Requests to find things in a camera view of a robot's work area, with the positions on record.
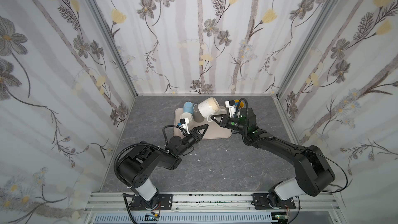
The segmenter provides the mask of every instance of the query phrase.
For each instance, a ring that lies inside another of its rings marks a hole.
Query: gray marble surface
[[[174,111],[184,102],[200,103],[207,96],[138,96],[127,120],[116,154],[141,141],[164,147],[162,128],[173,124]],[[214,96],[220,105],[238,96]],[[289,141],[276,106],[270,96],[245,97],[257,116],[257,126]],[[172,137],[172,128],[166,129]],[[291,164],[271,152],[246,146],[241,135],[202,140],[195,151],[182,157],[173,171],[157,167],[152,183],[161,192],[267,191],[277,182],[295,176]],[[101,192],[126,192],[111,169]]]

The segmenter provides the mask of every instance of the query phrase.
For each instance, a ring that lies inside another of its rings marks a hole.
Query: tray
[[[180,122],[180,116],[183,112],[184,111],[182,108],[176,109],[176,111],[174,112],[174,125],[177,125]],[[217,125],[214,121],[208,122],[206,118],[204,121],[200,123],[192,120],[192,123],[189,123],[188,126],[190,129],[192,129],[193,127],[201,126],[202,124],[209,124],[209,127],[207,128],[207,131],[203,139],[229,138],[232,135],[230,129],[223,128]],[[177,128],[174,128],[174,136],[180,136],[181,138],[184,138],[184,135],[182,135],[181,131]]]

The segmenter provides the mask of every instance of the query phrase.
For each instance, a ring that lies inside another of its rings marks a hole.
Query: wall
[[[347,173],[335,195],[351,224],[398,217],[397,41],[398,0],[340,0],[281,96],[304,145]]]
[[[85,0],[0,0],[2,222],[83,222],[132,104]]]
[[[138,93],[276,93],[326,0],[96,0]]]

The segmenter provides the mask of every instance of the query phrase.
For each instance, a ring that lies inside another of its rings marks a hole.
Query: speckled white mug
[[[202,116],[207,118],[208,122],[212,122],[213,120],[210,119],[210,117],[214,115],[216,112],[220,111],[220,105],[218,104],[215,98],[210,97],[199,103],[198,109],[199,112],[202,114]]]

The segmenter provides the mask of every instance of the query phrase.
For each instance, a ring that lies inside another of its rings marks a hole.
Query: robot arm
[[[145,141],[125,148],[115,159],[116,177],[136,195],[141,196],[141,207],[155,208],[159,202],[159,191],[153,186],[149,176],[157,166],[174,170],[182,160],[180,156],[202,140],[208,127],[208,124],[194,127],[183,139],[173,136],[166,146],[167,150]]]
[[[231,108],[235,102],[227,101],[226,105]],[[230,111],[229,115],[213,115],[211,119],[221,127],[240,133],[246,145],[272,152],[295,168],[295,178],[280,182],[269,190],[268,203],[271,207],[281,207],[285,204],[284,201],[297,195],[316,196],[336,178],[318,147],[299,146],[272,136],[266,130],[257,127],[256,115],[252,108],[243,108],[240,114],[236,112],[234,114]]]

